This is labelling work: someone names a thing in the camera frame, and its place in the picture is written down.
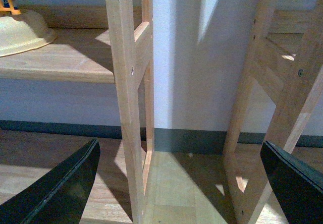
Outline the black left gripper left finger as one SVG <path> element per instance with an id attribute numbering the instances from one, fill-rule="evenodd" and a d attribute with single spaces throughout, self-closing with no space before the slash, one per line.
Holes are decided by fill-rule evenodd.
<path id="1" fill-rule="evenodd" d="M 100 158 L 96 139 L 1 204 L 1 223 L 79 223 Z"/>

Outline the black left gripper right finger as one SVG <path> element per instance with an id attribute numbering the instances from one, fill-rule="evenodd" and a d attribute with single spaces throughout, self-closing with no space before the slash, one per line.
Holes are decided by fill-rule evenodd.
<path id="1" fill-rule="evenodd" d="M 322 223 L 322 173 L 268 141 L 260 157 L 287 221 Z"/>

